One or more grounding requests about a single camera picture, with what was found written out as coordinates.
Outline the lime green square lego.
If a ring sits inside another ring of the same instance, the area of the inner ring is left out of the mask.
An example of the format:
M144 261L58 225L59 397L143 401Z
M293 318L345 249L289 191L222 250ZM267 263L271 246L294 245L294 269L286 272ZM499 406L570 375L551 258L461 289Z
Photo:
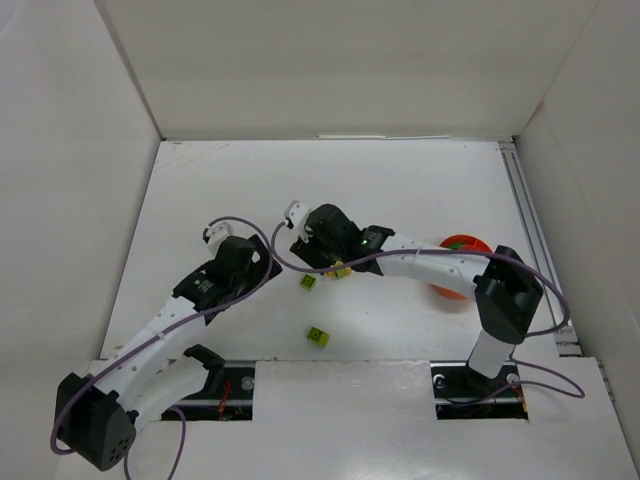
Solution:
M318 279L315 276L304 274L299 281L299 286L305 291L311 292L315 288L317 281Z

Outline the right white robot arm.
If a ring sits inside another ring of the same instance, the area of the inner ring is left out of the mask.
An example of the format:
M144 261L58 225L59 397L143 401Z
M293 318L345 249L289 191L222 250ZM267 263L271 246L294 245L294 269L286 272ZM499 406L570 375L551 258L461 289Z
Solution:
M284 218L298 234L290 252L314 270L335 272L346 265L360 273L421 281L474 301L481 331L467 367L478 375L495 379L528 334L543 289L508 247L452 250L387 227L359 228L332 204L312 208L295 201Z

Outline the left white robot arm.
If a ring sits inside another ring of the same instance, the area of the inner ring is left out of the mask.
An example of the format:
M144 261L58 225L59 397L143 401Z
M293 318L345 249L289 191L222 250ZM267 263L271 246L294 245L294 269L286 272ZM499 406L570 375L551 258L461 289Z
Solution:
M262 234L208 240L212 259L183 278L153 319L98 373L70 373L60 382L51 448L64 443L64 454L76 453L108 471L125 459L147 423L220 380L224 359L197 337L282 268Z

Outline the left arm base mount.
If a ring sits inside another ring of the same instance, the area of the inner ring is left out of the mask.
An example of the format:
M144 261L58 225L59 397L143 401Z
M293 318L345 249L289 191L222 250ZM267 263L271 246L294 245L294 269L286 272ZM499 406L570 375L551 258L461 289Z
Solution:
M227 361L217 353L197 344L184 356L195 360L207 372L202 387L181 399L175 408L187 421L239 422L253 418L256 363Z

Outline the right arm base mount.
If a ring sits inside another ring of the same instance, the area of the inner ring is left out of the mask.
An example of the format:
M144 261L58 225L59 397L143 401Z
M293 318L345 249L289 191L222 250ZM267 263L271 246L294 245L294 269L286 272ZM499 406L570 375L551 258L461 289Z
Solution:
M520 375L512 363L488 379L464 362L430 365L435 414L438 420L527 420Z

